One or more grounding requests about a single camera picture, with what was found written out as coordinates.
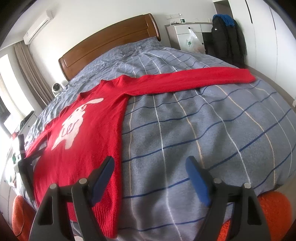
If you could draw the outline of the dark clothes on cabinet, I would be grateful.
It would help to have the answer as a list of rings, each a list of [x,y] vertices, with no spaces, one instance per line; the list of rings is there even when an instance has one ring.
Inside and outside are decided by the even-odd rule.
[[[31,111],[20,123],[20,130],[25,126],[26,122],[29,120],[29,118],[35,113],[35,111]]]

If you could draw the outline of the beige curtain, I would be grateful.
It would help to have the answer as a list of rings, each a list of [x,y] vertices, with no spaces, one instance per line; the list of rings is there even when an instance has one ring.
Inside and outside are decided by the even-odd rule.
[[[21,72],[30,91],[39,106],[42,109],[45,109],[54,99],[50,86],[39,71],[29,51],[29,47],[24,43],[24,41],[13,44],[13,47]]]

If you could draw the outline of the white round bedside device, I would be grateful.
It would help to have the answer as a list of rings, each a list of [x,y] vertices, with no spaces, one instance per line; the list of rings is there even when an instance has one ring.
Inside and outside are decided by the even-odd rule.
[[[52,85],[52,93],[55,97],[57,97],[63,90],[65,86],[60,83],[54,83]]]

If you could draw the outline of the red knit sweater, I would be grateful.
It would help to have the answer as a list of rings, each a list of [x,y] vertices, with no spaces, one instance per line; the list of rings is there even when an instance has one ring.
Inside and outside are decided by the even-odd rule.
[[[246,69],[209,67],[133,78],[121,75],[82,92],[50,121],[27,149],[31,156],[47,143],[33,174],[34,197],[40,204],[52,183],[66,186],[87,177],[107,156],[115,170],[102,201],[93,207],[103,233],[115,238],[122,200],[122,122],[131,96],[177,92],[209,85],[250,83]]]

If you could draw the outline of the dark jacket on chair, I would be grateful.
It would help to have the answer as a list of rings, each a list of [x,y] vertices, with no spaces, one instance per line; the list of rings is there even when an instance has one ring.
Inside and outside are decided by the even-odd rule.
[[[247,53],[243,32],[229,15],[216,14],[210,33],[203,33],[206,54],[239,68],[245,68]]]

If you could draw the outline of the white window-side cabinet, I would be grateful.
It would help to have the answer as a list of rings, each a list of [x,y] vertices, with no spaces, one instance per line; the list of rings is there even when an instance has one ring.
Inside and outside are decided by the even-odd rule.
[[[8,132],[1,128],[1,214],[9,225],[12,223],[13,202],[16,196],[28,197],[23,186],[20,174],[18,173],[18,161],[20,161],[20,151],[18,135],[28,135],[32,125],[37,120],[34,113],[25,126],[20,130],[16,129],[16,137],[8,135]]]

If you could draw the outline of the white plastic bag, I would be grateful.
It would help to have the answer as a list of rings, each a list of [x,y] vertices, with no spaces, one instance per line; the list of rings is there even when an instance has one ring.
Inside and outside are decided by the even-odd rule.
[[[206,50],[203,43],[199,40],[197,35],[189,27],[189,38],[186,40],[186,49],[191,53],[205,54]]]

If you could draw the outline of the white wardrobe doors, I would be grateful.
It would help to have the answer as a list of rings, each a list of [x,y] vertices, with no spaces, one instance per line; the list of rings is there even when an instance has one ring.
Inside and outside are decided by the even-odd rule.
[[[264,1],[229,1],[243,32],[249,67],[273,80],[295,98],[295,38],[281,17]]]

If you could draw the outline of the white bedside dresser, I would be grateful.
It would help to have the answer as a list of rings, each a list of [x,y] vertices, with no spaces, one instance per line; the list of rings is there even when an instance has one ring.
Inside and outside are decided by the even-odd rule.
[[[165,25],[171,47],[184,52],[189,52],[186,49],[186,40],[189,38],[189,27],[203,43],[206,50],[205,54],[208,53],[212,40],[212,24],[206,22]]]

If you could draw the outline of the orange fuzzy clothing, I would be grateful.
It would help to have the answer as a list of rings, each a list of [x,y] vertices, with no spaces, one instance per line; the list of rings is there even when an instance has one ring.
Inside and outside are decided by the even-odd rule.
[[[18,240],[28,241],[36,211],[18,195],[13,202],[12,229]]]

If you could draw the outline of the white wall air conditioner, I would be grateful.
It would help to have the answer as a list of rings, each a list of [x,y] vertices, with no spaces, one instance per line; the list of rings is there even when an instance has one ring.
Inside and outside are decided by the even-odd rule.
[[[27,30],[23,37],[23,41],[26,45],[30,45],[34,38],[38,35],[38,33],[43,30],[46,25],[53,20],[52,11],[46,10],[42,13],[35,22],[31,25],[31,27]]]

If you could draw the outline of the blue-grey plaid bed cover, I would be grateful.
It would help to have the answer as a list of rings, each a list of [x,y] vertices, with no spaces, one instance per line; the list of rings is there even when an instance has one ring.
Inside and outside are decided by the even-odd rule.
[[[126,75],[174,73],[227,63],[162,46],[156,38],[115,47],[86,65],[40,114],[26,151],[80,93]],[[287,233],[287,198],[269,200],[295,181],[295,112],[267,82],[209,85],[131,96],[122,122],[122,200],[115,240],[192,240],[208,207],[186,171],[193,156],[226,184],[249,183],[276,212],[271,233]]]

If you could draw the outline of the brown wooden headboard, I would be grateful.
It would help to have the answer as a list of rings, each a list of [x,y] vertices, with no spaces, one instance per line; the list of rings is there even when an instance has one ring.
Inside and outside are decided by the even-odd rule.
[[[86,65],[107,51],[124,44],[161,35],[152,14],[122,20],[94,33],[66,52],[59,60],[67,81],[73,79]]]

